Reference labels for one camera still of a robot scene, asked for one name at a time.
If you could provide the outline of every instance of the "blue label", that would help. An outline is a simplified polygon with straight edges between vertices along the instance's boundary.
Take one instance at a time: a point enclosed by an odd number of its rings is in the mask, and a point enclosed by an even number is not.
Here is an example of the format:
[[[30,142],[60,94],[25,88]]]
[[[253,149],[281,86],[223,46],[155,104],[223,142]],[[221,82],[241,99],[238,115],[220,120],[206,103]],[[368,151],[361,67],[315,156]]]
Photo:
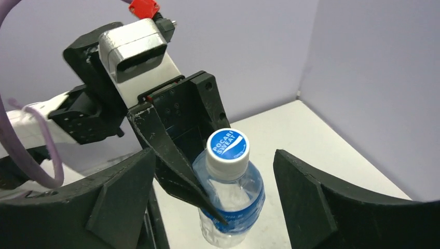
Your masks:
[[[266,199],[266,194],[264,192],[264,185],[263,185],[257,199],[255,199],[255,201],[247,208],[236,212],[226,212],[217,209],[217,211],[228,222],[227,225],[223,225],[220,221],[218,221],[216,218],[214,218],[205,210],[202,210],[202,212],[206,215],[206,217],[212,220],[214,226],[217,228],[218,231],[227,234],[244,233],[248,231],[257,221],[261,213],[261,210],[263,208],[265,199]]]
[[[246,140],[233,130],[223,130],[211,139],[211,150],[218,157],[226,160],[239,158],[246,151]]]

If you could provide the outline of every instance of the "white bottle cap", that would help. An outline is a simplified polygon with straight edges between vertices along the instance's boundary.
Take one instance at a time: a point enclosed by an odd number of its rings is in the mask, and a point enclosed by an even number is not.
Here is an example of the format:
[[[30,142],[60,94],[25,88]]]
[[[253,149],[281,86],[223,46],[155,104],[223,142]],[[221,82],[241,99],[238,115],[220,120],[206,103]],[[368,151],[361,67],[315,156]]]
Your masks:
[[[242,176],[249,163],[249,140],[242,132],[224,128],[208,138],[206,164],[216,179],[233,181]]]

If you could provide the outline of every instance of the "red connector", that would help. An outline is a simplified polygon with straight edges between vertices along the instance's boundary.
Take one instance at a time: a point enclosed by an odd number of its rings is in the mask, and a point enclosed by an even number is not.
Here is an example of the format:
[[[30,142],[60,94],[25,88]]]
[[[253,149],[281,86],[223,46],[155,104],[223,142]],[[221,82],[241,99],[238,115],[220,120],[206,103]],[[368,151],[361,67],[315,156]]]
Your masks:
[[[139,19],[152,19],[159,11],[160,6],[154,0],[133,0],[128,9]]]

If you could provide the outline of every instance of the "pocari sweat logo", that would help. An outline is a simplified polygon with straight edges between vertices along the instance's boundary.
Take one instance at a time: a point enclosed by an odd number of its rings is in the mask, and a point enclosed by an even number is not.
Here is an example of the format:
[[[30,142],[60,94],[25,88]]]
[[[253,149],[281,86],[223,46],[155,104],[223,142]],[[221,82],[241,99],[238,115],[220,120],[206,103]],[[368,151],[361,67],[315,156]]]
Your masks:
[[[246,151],[246,140],[233,130],[223,130],[211,139],[211,149],[218,157],[226,160],[239,158]]]

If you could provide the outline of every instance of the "plastic bottle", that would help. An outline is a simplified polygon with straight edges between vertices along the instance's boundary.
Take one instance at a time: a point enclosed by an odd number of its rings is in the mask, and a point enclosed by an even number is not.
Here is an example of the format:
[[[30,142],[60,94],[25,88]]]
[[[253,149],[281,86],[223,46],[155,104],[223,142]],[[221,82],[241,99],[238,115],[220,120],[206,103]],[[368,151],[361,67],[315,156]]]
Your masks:
[[[212,245],[229,248],[240,244],[257,221],[266,198],[263,179],[249,161],[248,138],[226,128],[215,131],[192,164],[211,202],[223,215],[223,225],[199,209],[203,236]]]

